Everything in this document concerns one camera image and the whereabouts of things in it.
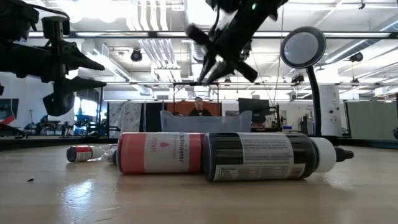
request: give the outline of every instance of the clear plastic container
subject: clear plastic container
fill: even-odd
[[[174,116],[169,111],[161,111],[162,131],[182,133],[250,132],[251,111],[239,116]]]

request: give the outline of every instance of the bottle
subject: bottle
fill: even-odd
[[[300,133],[208,133],[203,142],[210,182],[302,179],[353,157],[327,139]]]
[[[108,144],[105,146],[70,146],[67,150],[67,159],[69,162],[84,162],[90,159],[101,158],[106,150],[115,148],[117,144]]]
[[[117,163],[124,174],[199,173],[201,134],[123,133]]]

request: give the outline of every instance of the lamp head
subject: lamp head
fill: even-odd
[[[280,56],[292,68],[315,65],[326,50],[326,38],[315,27],[300,27],[288,34],[280,46]]]

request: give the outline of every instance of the computer monitor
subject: computer monitor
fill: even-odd
[[[11,119],[17,119],[19,99],[0,99],[0,121],[8,119],[14,115]]]
[[[266,122],[266,115],[270,115],[269,100],[238,98],[239,114],[243,111],[252,111],[253,123]]]

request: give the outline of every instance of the desk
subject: desk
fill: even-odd
[[[0,222],[397,223],[398,151],[345,149],[353,160],[307,180],[214,184],[200,175],[125,176],[105,162],[68,164],[63,146],[1,151]]]

